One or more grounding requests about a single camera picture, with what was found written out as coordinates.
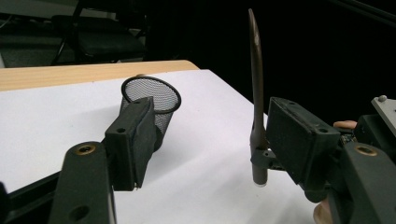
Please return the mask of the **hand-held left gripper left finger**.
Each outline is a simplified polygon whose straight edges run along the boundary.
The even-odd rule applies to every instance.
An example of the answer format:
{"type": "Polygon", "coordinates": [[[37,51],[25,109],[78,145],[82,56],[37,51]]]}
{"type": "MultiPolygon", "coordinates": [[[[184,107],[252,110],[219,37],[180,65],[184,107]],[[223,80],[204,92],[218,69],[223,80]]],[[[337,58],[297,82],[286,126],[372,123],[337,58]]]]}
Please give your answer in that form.
{"type": "Polygon", "coordinates": [[[105,133],[106,150],[114,158],[114,190],[142,187],[156,139],[153,98],[129,103],[105,133]]]}

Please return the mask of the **black folding chair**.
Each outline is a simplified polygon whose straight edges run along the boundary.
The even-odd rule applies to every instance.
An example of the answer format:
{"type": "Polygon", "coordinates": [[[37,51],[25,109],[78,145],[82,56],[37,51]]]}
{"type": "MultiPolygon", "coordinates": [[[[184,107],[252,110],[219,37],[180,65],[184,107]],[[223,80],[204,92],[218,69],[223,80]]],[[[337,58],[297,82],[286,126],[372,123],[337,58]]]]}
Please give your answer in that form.
{"type": "Polygon", "coordinates": [[[77,0],[72,15],[51,17],[53,28],[62,37],[51,64],[59,64],[64,47],[74,52],[74,63],[116,63],[119,60],[141,58],[144,44],[120,21],[110,18],[83,16],[84,10],[128,16],[138,13],[138,0],[77,0]]]}

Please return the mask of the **black spatula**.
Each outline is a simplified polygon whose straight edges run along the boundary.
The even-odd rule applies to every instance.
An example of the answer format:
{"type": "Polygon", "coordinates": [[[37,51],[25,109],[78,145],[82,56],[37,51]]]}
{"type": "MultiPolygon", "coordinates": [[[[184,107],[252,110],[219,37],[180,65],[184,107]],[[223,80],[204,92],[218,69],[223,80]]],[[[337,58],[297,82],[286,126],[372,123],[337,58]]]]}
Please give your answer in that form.
{"type": "Polygon", "coordinates": [[[263,86],[262,86],[262,47],[260,32],[253,9],[248,10],[250,64],[253,91],[253,123],[250,133],[250,161],[252,163],[252,177],[257,186],[263,187],[267,183],[267,170],[260,165],[262,153],[268,148],[265,140],[263,121],[263,86]]]}

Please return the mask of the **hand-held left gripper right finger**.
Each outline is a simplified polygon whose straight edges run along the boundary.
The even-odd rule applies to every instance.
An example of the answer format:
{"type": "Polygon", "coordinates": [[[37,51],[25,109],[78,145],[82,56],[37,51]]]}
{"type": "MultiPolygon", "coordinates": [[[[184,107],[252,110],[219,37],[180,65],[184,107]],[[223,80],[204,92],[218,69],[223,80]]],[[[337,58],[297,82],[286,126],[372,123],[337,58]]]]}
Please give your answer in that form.
{"type": "Polygon", "coordinates": [[[266,138],[297,185],[325,185],[329,155],[335,151],[340,135],[301,105],[283,98],[271,98],[266,138]]]}

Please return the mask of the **black mesh pen cup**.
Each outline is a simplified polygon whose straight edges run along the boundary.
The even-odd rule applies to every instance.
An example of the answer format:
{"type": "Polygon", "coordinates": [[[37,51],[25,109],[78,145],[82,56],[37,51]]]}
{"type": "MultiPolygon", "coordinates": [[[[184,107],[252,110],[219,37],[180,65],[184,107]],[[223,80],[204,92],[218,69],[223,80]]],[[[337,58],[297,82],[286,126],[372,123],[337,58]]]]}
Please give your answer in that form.
{"type": "Polygon", "coordinates": [[[163,139],[175,111],[181,105],[179,92],[169,83],[156,77],[130,77],[121,85],[122,100],[120,112],[131,102],[140,98],[152,97],[154,102],[155,125],[157,140],[154,150],[157,151],[163,144],[163,139]]]}

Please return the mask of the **light wooden table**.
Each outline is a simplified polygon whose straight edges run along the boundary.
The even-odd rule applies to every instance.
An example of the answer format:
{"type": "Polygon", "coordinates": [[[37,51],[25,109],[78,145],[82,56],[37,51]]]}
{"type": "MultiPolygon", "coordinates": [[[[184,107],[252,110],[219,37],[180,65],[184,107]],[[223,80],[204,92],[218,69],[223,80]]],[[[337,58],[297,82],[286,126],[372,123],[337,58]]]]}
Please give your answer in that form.
{"type": "Polygon", "coordinates": [[[0,91],[102,81],[141,74],[199,70],[186,60],[19,67],[0,69],[0,91]]]}

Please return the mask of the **white board mat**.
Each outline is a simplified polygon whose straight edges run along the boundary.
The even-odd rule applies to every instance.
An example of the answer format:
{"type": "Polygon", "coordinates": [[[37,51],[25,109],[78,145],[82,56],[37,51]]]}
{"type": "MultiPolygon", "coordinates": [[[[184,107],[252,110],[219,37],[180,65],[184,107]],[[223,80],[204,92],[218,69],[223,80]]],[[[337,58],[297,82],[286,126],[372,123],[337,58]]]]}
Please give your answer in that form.
{"type": "MultiPolygon", "coordinates": [[[[314,204],[283,172],[257,187],[253,105],[208,70],[160,73],[181,106],[143,186],[115,195],[118,224],[315,224],[314,204]]],[[[120,111],[118,79],[0,91],[0,181],[9,191],[60,170],[70,147],[100,141],[120,111]]]]}

